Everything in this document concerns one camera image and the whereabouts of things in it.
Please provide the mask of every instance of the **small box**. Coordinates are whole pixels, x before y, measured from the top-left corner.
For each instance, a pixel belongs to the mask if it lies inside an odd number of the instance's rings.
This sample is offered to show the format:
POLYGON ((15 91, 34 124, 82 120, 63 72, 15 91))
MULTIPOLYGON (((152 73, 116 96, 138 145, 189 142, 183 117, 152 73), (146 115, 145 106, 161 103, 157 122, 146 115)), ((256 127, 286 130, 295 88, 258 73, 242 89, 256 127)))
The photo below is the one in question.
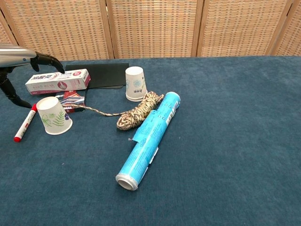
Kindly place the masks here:
POLYGON ((32 94, 56 93, 62 91, 73 91, 86 89, 90 82, 87 69, 35 74, 25 84, 27 90, 32 94))
POLYGON ((85 109, 81 107, 81 106, 86 106, 85 90, 59 92, 56 93, 55 96, 61 102, 61 105, 63 106, 63 108, 67 113, 85 111, 85 109))

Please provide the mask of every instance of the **red marker cap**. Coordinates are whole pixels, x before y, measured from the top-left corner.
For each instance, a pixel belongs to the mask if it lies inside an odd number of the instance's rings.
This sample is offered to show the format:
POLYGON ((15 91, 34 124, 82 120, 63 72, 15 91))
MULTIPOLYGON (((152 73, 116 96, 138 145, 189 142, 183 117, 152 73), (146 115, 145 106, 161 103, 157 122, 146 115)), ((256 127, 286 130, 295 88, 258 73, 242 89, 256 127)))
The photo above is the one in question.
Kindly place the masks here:
POLYGON ((19 138, 19 137, 14 137, 14 141, 15 141, 15 142, 21 142, 21 138, 19 138))
POLYGON ((36 105, 36 104, 34 104, 34 105, 32 106, 32 110, 34 110, 35 112, 37 112, 37 105, 36 105))

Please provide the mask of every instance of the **red marker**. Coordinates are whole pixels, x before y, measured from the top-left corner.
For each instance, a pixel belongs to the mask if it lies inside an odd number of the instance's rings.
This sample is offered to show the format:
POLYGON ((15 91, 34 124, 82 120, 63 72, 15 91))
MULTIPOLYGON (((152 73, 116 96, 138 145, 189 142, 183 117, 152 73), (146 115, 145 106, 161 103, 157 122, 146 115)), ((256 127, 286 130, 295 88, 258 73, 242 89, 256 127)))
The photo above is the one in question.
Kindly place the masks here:
POLYGON ((20 142, 24 133, 26 132, 30 122, 32 121, 35 113, 37 112, 37 107, 36 105, 34 105, 32 107, 32 109, 30 110, 28 116, 26 117, 26 119, 24 120, 22 126, 20 127, 20 129, 18 130, 17 134, 14 137, 14 141, 16 142, 20 142))

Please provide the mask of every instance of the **plastic wrap roll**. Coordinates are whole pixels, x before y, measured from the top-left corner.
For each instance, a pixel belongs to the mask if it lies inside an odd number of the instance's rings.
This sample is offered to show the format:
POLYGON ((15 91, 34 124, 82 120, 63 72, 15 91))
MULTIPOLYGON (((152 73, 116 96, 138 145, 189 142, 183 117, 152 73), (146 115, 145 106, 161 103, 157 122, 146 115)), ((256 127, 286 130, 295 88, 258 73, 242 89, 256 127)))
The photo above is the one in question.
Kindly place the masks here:
POLYGON ((127 190, 136 190, 149 164, 158 151, 158 145, 180 105, 180 96, 166 93, 157 110, 152 110, 136 131, 132 140, 137 144, 116 176, 116 181, 127 190))

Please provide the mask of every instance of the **woven panel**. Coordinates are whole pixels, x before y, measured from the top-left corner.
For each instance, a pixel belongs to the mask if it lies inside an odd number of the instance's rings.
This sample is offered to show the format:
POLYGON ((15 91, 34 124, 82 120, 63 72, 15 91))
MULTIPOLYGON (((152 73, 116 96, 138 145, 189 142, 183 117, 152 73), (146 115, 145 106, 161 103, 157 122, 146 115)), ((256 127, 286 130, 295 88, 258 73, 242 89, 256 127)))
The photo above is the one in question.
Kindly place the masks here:
POLYGON ((301 56, 301 2, 285 31, 277 55, 301 56))
POLYGON ((191 56, 197 0, 111 4, 119 58, 191 56))
POLYGON ((5 22, 5 19, 0 12, 0 43, 12 43, 12 41, 9 39, 7 31, 4 28, 3 22, 5 22))
POLYGON ((60 60, 107 59, 99 0, 2 0, 20 43, 60 60))
POLYGON ((203 57, 264 55, 286 4, 286 0, 208 1, 198 52, 203 57))

